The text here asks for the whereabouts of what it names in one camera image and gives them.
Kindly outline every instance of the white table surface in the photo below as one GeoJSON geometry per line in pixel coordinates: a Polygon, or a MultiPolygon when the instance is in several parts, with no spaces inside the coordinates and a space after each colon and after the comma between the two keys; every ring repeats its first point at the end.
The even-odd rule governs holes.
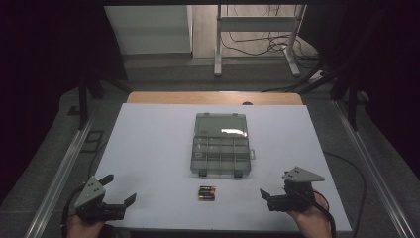
{"type": "Polygon", "coordinates": [[[126,228],[222,231],[297,231],[286,213],[268,211],[260,188],[285,194],[281,176],[295,166],[318,174],[313,182],[330,203],[337,231],[351,231],[304,105],[124,104],[96,177],[113,174],[104,201],[137,201],[121,221],[126,228]],[[256,152],[247,177],[199,178],[190,170],[196,113],[243,113],[256,152]],[[216,186],[215,201],[198,201],[200,185],[216,186]]]}

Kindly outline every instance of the white wall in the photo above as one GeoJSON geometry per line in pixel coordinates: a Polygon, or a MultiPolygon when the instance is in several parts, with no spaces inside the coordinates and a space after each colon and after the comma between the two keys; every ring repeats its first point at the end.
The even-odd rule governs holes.
{"type": "Polygon", "coordinates": [[[107,6],[121,54],[191,53],[190,6],[107,6]]]}

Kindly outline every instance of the battery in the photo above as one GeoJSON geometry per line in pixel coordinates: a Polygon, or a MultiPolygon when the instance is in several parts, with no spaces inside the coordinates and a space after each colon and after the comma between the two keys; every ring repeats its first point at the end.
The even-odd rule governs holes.
{"type": "Polygon", "coordinates": [[[215,200],[215,186],[200,186],[198,190],[198,200],[200,201],[214,201],[215,200]]]}
{"type": "Polygon", "coordinates": [[[200,186],[200,190],[214,190],[214,191],[216,191],[216,186],[200,186]]]}
{"type": "Polygon", "coordinates": [[[198,200],[200,201],[214,201],[214,195],[198,195],[198,200]]]}

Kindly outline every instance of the table leg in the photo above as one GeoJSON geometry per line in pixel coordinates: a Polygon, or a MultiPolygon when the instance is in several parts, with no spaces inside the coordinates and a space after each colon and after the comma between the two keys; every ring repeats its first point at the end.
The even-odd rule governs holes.
{"type": "Polygon", "coordinates": [[[305,6],[304,5],[299,5],[297,7],[298,7],[298,10],[297,10],[297,15],[296,15],[295,20],[294,20],[293,30],[290,33],[290,37],[288,39],[287,47],[283,50],[283,53],[286,56],[286,60],[289,64],[291,74],[295,77],[300,76],[300,72],[299,72],[299,68],[297,68],[296,61],[295,61],[295,58],[293,56],[292,51],[293,51],[294,41],[296,40],[297,31],[299,30],[299,26],[300,26],[300,23],[302,21],[302,15],[303,15],[303,11],[305,9],[305,6]]]}
{"type": "Polygon", "coordinates": [[[222,31],[222,6],[217,5],[217,30],[216,30],[216,49],[214,51],[214,75],[222,75],[222,47],[220,38],[222,31]]]}

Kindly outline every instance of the metal rail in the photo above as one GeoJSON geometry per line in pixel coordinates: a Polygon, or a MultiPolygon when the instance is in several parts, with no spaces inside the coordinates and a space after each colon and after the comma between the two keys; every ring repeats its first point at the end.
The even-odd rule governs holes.
{"type": "Polygon", "coordinates": [[[352,141],[356,151],[358,152],[359,157],[361,158],[362,163],[364,164],[367,174],[370,177],[374,188],[376,189],[383,205],[385,206],[389,217],[395,225],[396,230],[398,231],[400,237],[414,238],[415,235],[410,225],[408,224],[407,217],[402,211],[398,201],[393,195],[392,191],[389,189],[386,181],[383,179],[382,174],[377,168],[373,157],[368,152],[363,139],[357,131],[353,130],[353,127],[350,125],[347,120],[347,112],[344,106],[333,100],[333,105],[337,109],[337,113],[348,133],[350,140],[352,141]]]}
{"type": "Polygon", "coordinates": [[[34,216],[34,219],[31,222],[31,225],[27,230],[27,233],[25,234],[26,238],[41,237],[43,235],[53,213],[53,209],[58,201],[62,189],[64,188],[65,182],[67,181],[74,166],[74,162],[76,161],[84,140],[89,133],[99,106],[94,104],[92,107],[92,114],[89,116],[87,123],[81,130],[77,130],[74,135],[74,138],[68,147],[68,150],[65,153],[54,178],[52,179],[49,190],[47,191],[37,213],[34,216]]]}

